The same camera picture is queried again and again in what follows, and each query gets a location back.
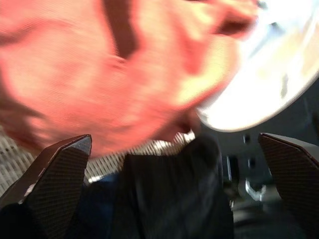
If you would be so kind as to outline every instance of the mesh floor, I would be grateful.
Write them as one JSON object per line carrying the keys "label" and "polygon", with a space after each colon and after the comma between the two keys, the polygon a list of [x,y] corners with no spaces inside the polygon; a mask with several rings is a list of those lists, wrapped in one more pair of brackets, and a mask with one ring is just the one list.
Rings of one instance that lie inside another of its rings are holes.
{"label": "mesh floor", "polygon": [[[121,170],[124,157],[127,153],[138,155],[177,154],[194,138],[195,136],[192,132],[189,134],[178,134],[174,143],[150,141],[128,152],[97,158],[87,164],[85,172],[86,180],[92,183],[104,175]],[[19,148],[11,138],[6,136],[0,126],[0,197],[11,184],[22,176],[34,159],[33,155]]]}

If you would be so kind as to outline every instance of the carbon fiber trim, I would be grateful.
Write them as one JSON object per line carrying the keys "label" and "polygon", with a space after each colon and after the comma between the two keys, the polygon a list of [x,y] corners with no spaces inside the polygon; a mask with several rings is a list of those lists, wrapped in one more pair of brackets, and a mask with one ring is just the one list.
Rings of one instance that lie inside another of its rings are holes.
{"label": "carbon fiber trim", "polygon": [[284,204],[308,238],[319,238],[319,147],[267,133],[259,143]]}

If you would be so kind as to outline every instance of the person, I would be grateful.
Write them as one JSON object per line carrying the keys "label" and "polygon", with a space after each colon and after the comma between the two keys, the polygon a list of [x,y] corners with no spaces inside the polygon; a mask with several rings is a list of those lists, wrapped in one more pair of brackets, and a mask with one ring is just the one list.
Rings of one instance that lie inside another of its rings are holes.
{"label": "person", "polygon": [[239,65],[255,0],[2,0],[0,125],[19,145],[91,134],[92,158],[187,132]]}

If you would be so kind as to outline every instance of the dark fabric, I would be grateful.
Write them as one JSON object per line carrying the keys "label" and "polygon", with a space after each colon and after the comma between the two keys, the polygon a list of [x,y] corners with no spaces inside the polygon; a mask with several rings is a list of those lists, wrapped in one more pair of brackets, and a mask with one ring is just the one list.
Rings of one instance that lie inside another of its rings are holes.
{"label": "dark fabric", "polygon": [[65,239],[107,239],[110,236],[118,175],[84,187]]}
{"label": "dark fabric", "polygon": [[220,152],[201,135],[177,156],[126,157],[112,239],[232,239]]}
{"label": "dark fabric", "polygon": [[1,239],[46,239],[30,211],[23,205],[11,204],[0,210]]}

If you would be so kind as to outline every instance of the white plate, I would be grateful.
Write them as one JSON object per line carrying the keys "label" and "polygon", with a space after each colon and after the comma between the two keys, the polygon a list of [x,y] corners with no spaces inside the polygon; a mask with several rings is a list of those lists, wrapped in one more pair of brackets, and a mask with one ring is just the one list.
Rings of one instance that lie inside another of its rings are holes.
{"label": "white plate", "polygon": [[319,24],[313,17],[302,29],[290,26],[288,33],[269,40],[223,92],[198,107],[198,115],[218,131],[254,127],[293,103],[318,71]]}

